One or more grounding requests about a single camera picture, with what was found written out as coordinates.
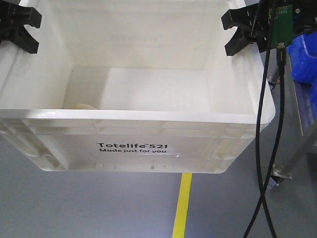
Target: plastic storage bin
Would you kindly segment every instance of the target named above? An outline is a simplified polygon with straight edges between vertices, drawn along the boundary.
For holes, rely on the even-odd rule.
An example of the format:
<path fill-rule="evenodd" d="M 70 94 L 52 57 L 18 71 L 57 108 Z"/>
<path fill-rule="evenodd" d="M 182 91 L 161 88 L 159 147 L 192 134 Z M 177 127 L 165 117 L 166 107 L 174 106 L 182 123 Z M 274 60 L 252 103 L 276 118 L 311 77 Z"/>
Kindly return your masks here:
<path fill-rule="evenodd" d="M 317 118 L 317 80 L 315 80 L 308 94 L 311 101 L 314 118 Z"/>
<path fill-rule="evenodd" d="M 254 139 L 262 61 L 227 57 L 220 20 L 243 0 L 27 4 L 40 47 L 0 46 L 0 133 L 41 169 L 222 173 Z"/>
<path fill-rule="evenodd" d="M 296 37 L 288 52 L 294 80 L 313 84 L 317 79 L 317 32 Z"/>

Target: black cable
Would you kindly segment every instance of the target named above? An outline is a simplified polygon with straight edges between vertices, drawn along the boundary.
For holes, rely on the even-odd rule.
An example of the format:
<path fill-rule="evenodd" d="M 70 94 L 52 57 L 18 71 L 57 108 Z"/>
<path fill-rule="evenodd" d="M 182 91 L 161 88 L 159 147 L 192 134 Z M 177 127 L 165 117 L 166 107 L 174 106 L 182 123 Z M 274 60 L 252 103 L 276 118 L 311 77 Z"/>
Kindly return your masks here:
<path fill-rule="evenodd" d="M 275 21 L 275 13 L 276 13 L 276 7 L 277 7 L 277 0 L 273 0 L 272 4 L 272 18 L 269 25 L 269 34 L 268 34 L 268 40 L 267 40 L 267 49 L 266 49 L 266 55 L 265 55 L 265 63 L 264 63 L 264 72 L 263 72 L 263 79 L 262 79 L 262 86 L 261 86 L 261 92 L 260 92 L 260 100 L 259 100 L 259 109 L 258 109 L 258 116 L 257 116 L 257 126 L 256 126 L 256 164 L 257 164 L 257 175 L 258 175 L 258 183 L 259 183 L 259 189 L 260 189 L 260 203 L 257 204 L 257 207 L 255 209 L 255 212 L 252 216 L 252 219 L 244 233 L 243 238 L 247 238 L 250 230 L 254 224 L 254 221 L 259 213 L 261 204 L 263 204 L 265 216 L 272 234 L 272 237 L 276 238 L 276 233 L 269 215 L 266 199 L 265 199 L 265 193 L 264 193 L 264 187 L 263 187 L 263 181 L 262 181 L 262 172 L 261 172 L 261 160 L 260 160 L 260 125 L 261 125 L 261 116 L 262 116 L 262 108 L 263 108 L 263 100 L 264 100 L 264 92 L 265 92 L 265 86 L 266 86 L 266 78 L 267 78 L 267 71 L 268 71 L 268 63 L 269 63 L 269 56 L 270 56 L 270 50 L 271 50 L 271 43 L 272 43 L 272 33 L 273 33 L 273 25 Z"/>

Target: metal frame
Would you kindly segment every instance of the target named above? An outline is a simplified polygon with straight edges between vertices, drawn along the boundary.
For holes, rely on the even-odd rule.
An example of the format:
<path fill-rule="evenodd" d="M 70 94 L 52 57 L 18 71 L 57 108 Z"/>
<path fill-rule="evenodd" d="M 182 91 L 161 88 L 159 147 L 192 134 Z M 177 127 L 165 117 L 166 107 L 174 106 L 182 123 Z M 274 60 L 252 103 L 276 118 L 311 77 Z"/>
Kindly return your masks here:
<path fill-rule="evenodd" d="M 291 71 L 291 61 L 288 57 L 285 86 L 293 108 L 299 143 L 286 164 L 274 165 L 270 181 L 271 187 L 279 185 L 284 179 L 291 179 L 291 171 L 307 153 L 317 154 L 317 146 L 315 145 L 317 141 L 317 120 L 314 120 L 312 106 L 309 101 L 309 85 L 295 82 Z"/>

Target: blue plastic bin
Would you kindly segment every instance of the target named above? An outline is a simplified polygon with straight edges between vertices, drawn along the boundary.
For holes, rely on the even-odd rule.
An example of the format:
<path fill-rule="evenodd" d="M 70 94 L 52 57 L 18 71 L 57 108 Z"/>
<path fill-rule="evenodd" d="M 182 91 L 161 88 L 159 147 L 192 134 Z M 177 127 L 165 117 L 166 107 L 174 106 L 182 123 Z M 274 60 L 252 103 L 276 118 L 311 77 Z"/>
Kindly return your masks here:
<path fill-rule="evenodd" d="M 317 118 L 317 80 L 315 80 L 314 84 L 310 88 L 308 95 L 312 103 L 312 111 L 314 118 Z"/>
<path fill-rule="evenodd" d="M 317 32 L 296 37 L 288 52 L 294 80 L 313 84 L 317 79 Z"/>

